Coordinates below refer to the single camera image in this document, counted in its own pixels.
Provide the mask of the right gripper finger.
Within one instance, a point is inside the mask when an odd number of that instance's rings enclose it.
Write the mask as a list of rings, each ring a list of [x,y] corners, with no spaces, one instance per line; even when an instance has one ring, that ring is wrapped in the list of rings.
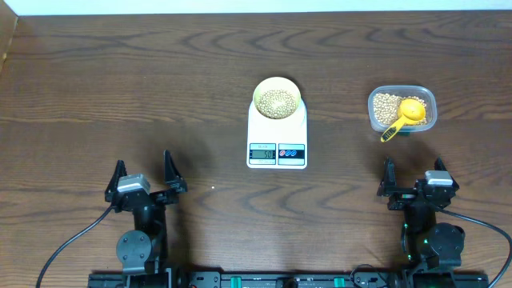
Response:
[[[384,162],[384,175],[379,184],[379,194],[392,194],[397,188],[397,181],[394,172],[394,162],[391,158],[387,158]]]
[[[447,172],[447,168],[445,164],[443,163],[442,159],[438,157],[434,162],[434,169],[439,171],[445,171]],[[459,188],[459,184],[455,181],[454,177],[451,175],[451,180],[453,181],[452,186]]]

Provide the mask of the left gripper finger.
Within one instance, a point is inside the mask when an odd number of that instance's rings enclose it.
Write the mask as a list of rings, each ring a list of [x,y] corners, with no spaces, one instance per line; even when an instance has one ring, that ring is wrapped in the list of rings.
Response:
[[[112,198],[115,196],[115,194],[118,192],[118,182],[120,178],[124,176],[127,176],[125,163],[123,160],[118,160],[114,169],[114,173],[109,181],[109,184],[107,185],[105,198]]]
[[[171,189],[176,192],[187,192],[186,180],[181,176],[176,168],[171,153],[164,151],[164,181]]]

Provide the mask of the yellow measuring scoop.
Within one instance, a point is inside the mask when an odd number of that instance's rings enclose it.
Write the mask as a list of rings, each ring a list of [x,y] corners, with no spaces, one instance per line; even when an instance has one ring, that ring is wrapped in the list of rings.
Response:
[[[415,125],[426,117],[426,108],[415,99],[405,99],[398,108],[398,119],[382,134],[381,142],[387,142],[394,137],[404,125]]]

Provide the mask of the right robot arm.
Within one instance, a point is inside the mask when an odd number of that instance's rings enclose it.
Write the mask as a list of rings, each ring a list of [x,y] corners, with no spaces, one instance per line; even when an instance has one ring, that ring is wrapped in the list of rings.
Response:
[[[456,286],[453,268],[462,264],[465,232],[459,226],[438,222],[436,213],[451,204],[458,189],[440,158],[411,188],[398,186],[394,162],[391,158],[384,161],[377,195],[388,198],[389,210],[404,213],[401,246],[409,259],[407,266],[388,277],[390,287]]]

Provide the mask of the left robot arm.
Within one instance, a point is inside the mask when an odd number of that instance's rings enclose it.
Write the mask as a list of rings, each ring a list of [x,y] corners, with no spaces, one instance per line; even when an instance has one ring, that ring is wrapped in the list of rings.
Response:
[[[178,203],[187,184],[168,150],[163,152],[163,161],[166,189],[152,192],[144,174],[128,174],[124,161],[119,160],[105,191],[105,201],[114,212],[130,212],[134,218],[134,228],[116,245],[122,287],[176,287],[179,283],[166,264],[166,207]]]

